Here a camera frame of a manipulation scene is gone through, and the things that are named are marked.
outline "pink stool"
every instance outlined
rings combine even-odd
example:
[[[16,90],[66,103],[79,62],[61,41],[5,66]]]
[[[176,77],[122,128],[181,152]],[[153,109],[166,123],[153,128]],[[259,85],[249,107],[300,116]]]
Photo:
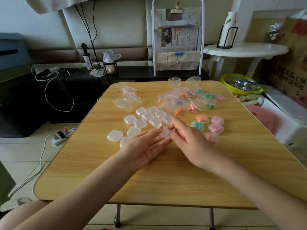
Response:
[[[266,129],[272,132],[275,119],[275,115],[272,112],[260,106],[247,105],[245,107],[265,126]]]

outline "tile floor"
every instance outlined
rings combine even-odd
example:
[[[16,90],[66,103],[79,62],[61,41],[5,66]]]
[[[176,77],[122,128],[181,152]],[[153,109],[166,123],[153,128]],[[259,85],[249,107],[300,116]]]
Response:
[[[63,130],[67,126],[77,127],[79,123],[45,123],[26,138],[0,138],[0,161],[16,182],[16,188],[39,169],[39,158],[47,135]],[[46,168],[63,145],[52,146],[47,141],[43,155]],[[307,167],[307,150],[293,150],[291,153]],[[36,178],[13,195],[14,198],[29,197],[36,200],[32,189]],[[84,230],[115,229],[116,205],[105,205],[89,222]],[[217,230],[278,230],[275,224],[258,210],[214,209]],[[122,229],[130,230],[209,230],[207,208],[162,207],[122,205]]]

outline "white plastic table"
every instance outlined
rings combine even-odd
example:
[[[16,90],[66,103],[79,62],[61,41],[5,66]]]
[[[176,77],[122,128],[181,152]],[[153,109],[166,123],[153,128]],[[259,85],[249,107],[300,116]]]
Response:
[[[248,72],[247,77],[252,78],[260,60],[270,60],[273,56],[286,54],[289,51],[288,47],[271,44],[271,43],[237,43],[230,49],[217,48],[216,44],[209,45],[204,48],[204,53],[211,55],[207,72],[211,75],[213,61],[217,61],[214,80],[220,77],[222,65],[225,58],[247,58],[254,57]]]

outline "spray bottle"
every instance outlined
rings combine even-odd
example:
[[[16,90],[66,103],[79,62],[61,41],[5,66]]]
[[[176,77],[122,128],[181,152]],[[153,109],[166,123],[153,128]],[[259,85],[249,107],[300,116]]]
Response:
[[[89,49],[87,47],[87,45],[85,43],[81,44],[81,47],[83,48],[83,58],[84,58],[84,61],[85,61],[85,64],[86,64],[86,67],[89,71],[93,70],[94,69],[94,66],[93,66],[93,63],[92,63],[92,60],[91,60],[91,55],[87,52],[86,48]]]

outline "hand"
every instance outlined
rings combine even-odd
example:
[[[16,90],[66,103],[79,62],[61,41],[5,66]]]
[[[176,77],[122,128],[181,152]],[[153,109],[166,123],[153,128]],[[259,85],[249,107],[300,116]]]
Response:
[[[189,127],[177,118],[168,126],[170,130],[174,128],[176,129],[170,136],[189,161],[197,167],[213,172],[225,156],[220,154],[197,128]]]
[[[143,131],[136,135],[118,153],[125,157],[131,163],[133,172],[137,172],[155,158],[172,141],[171,138],[163,140],[159,134],[160,128],[151,131]]]

